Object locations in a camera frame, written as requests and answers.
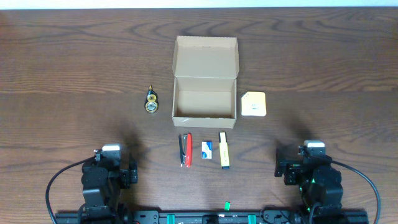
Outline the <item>black yellow correction tape dispenser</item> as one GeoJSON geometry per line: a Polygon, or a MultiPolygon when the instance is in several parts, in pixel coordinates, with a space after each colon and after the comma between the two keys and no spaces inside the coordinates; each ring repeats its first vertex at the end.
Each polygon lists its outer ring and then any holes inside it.
{"type": "Polygon", "coordinates": [[[159,109],[158,96],[152,85],[148,88],[144,108],[148,113],[155,113],[159,109]]]}

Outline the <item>red black stapler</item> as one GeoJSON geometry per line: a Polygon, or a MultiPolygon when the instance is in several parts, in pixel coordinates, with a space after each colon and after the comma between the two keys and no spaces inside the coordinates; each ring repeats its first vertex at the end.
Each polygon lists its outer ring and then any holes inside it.
{"type": "Polygon", "coordinates": [[[193,153],[193,141],[192,134],[182,134],[178,137],[179,152],[180,152],[180,166],[191,167],[192,165],[192,153],[193,153]]]}

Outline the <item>yellow sticky note pad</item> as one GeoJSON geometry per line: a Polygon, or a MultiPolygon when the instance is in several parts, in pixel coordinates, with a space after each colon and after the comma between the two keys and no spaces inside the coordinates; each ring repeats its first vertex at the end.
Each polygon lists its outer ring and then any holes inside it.
{"type": "Polygon", "coordinates": [[[242,116],[265,116],[266,94],[259,91],[247,91],[241,97],[241,115],[242,116]]]}

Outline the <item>yellow highlighter marker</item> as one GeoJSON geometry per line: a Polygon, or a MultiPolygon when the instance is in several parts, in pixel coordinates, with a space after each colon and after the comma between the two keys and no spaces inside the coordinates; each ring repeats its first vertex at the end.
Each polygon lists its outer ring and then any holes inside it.
{"type": "Polygon", "coordinates": [[[222,169],[229,169],[229,151],[225,132],[219,133],[220,164],[222,169]]]}

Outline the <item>blue white staples box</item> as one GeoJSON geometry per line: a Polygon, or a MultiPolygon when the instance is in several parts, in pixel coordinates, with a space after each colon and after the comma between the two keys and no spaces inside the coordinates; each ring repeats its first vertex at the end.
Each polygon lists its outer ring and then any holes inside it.
{"type": "Polygon", "coordinates": [[[202,159],[212,159],[212,142],[203,141],[201,143],[201,158],[202,159]]]}

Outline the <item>cardboard box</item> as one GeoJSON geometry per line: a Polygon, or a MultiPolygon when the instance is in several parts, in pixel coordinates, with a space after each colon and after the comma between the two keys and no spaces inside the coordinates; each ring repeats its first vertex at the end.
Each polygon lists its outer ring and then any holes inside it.
{"type": "Polygon", "coordinates": [[[237,38],[178,36],[172,71],[174,126],[234,127],[239,73],[237,38]]]}

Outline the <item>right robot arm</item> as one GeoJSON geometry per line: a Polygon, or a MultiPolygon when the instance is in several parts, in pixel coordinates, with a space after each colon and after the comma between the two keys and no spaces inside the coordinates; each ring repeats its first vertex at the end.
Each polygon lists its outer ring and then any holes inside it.
{"type": "Polygon", "coordinates": [[[302,160],[288,159],[280,149],[276,151],[275,177],[283,177],[285,185],[297,185],[303,204],[314,209],[320,217],[340,213],[343,188],[341,172],[332,168],[331,157],[324,147],[300,146],[302,160]]]}

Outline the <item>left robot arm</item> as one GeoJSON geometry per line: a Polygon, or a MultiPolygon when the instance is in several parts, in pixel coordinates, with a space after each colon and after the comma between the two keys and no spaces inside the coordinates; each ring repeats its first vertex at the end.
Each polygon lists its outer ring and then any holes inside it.
{"type": "Polygon", "coordinates": [[[129,155],[128,168],[121,168],[119,151],[96,150],[92,160],[82,167],[83,197],[86,215],[92,223],[126,223],[132,215],[119,201],[121,191],[137,183],[137,162],[129,155]]]}

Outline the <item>green tape piece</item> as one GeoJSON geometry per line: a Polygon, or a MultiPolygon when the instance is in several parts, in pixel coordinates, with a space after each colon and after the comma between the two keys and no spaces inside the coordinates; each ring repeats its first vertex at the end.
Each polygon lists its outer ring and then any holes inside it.
{"type": "Polygon", "coordinates": [[[225,202],[224,210],[225,211],[229,211],[230,210],[230,206],[231,206],[230,202],[225,202]]]}

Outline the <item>black mounting rail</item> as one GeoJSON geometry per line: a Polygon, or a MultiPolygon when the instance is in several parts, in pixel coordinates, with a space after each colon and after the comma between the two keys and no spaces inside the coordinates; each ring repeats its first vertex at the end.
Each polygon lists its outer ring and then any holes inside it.
{"type": "Polygon", "coordinates": [[[158,212],[136,211],[116,219],[94,219],[83,213],[58,213],[57,223],[132,223],[132,224],[298,224],[310,223],[309,215],[288,210],[264,210],[261,212],[158,212]]]}

